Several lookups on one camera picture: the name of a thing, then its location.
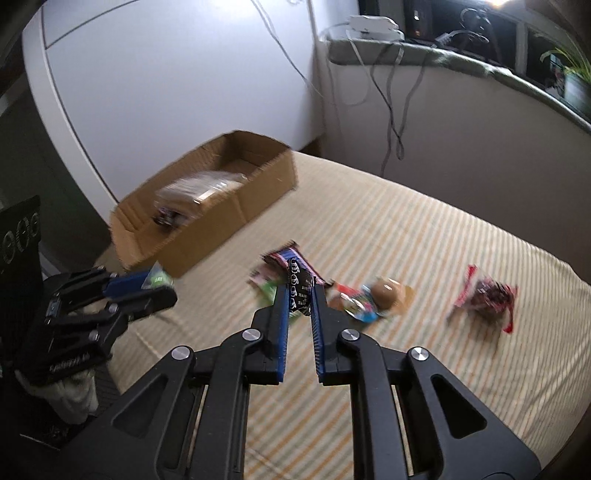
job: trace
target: white cabinet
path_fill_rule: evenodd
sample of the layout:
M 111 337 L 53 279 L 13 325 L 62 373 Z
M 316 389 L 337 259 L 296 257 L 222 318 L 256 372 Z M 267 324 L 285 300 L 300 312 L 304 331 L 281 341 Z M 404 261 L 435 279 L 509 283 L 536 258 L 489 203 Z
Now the white cabinet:
M 44 7 L 46 71 L 88 165 L 116 200 L 186 151 L 233 129 L 295 149 L 322 133 L 319 97 L 250 1 L 111 0 L 105 3 L 124 4 L 73 30 L 89 10 L 68 13 L 71 3 L 54 0 Z M 307 2 L 262 4 L 294 63 L 312 79 Z M 27 65 L 29 77 L 48 74 L 42 70 Z
M 75 28 L 105 12 L 137 0 L 48 0 L 43 5 L 43 30 L 50 46 Z

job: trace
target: potted plant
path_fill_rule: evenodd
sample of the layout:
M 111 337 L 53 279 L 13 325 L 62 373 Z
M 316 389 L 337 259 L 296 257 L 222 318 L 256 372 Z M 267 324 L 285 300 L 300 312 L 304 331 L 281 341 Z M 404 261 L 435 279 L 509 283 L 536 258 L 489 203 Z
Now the potted plant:
M 555 48 L 543 53 L 540 61 L 560 55 L 570 64 L 564 68 L 564 100 L 591 119 L 591 63 L 572 39 L 571 43 L 573 51 Z

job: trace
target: green leaves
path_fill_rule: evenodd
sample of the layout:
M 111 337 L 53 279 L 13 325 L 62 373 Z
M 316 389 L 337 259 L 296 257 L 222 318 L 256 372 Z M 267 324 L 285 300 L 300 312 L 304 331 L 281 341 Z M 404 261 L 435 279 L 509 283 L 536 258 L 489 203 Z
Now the green leaves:
M 540 61 L 544 61 L 550 55 L 561 55 L 567 60 L 568 63 L 570 63 L 570 65 L 564 69 L 566 73 L 574 73 L 581 77 L 585 82 L 591 84 L 591 63 L 589 63 L 589 59 L 585 56 L 585 54 L 570 36 L 569 40 L 574 47 L 572 52 L 562 48 L 554 48 L 553 50 L 544 52 L 540 57 Z

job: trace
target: striped bedsheet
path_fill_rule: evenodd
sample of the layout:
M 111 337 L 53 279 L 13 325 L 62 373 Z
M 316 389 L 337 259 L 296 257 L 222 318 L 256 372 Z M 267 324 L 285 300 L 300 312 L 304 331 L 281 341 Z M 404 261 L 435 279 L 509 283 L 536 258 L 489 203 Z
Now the striped bedsheet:
M 109 368 L 119 388 L 176 345 L 209 348 L 248 327 L 261 306 L 250 270 L 294 239 L 325 278 L 358 286 L 386 275 L 414 287 L 406 315 L 367 334 L 432 351 L 546 465 L 591 401 L 591 287 L 552 255 L 438 200 L 308 155 L 295 163 L 298 189 L 176 281 L 175 308 L 117 341 Z M 452 309 L 471 263 L 519 286 L 512 335 Z M 301 317 L 284 383 L 252 387 L 245 478 L 352 478 L 351 432 L 348 388 L 318 384 Z

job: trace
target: metal screw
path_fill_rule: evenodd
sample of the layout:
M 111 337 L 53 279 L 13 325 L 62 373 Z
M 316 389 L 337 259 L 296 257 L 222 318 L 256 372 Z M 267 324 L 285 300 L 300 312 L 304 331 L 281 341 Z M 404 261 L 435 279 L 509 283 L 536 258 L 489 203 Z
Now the metal screw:
M 254 342 L 255 340 L 261 338 L 261 332 L 259 332 L 256 328 L 247 328 L 242 332 L 242 338 L 248 342 Z
M 428 350 L 426 348 L 423 348 L 422 346 L 416 346 L 415 348 L 410 350 L 410 355 L 419 362 L 422 362 L 423 360 L 429 358 Z
M 176 347 L 172 353 L 175 360 L 185 360 L 189 355 L 191 355 L 191 350 L 185 346 Z
M 359 339 L 359 332 L 352 328 L 347 328 L 340 333 L 341 337 L 349 342 L 354 342 Z

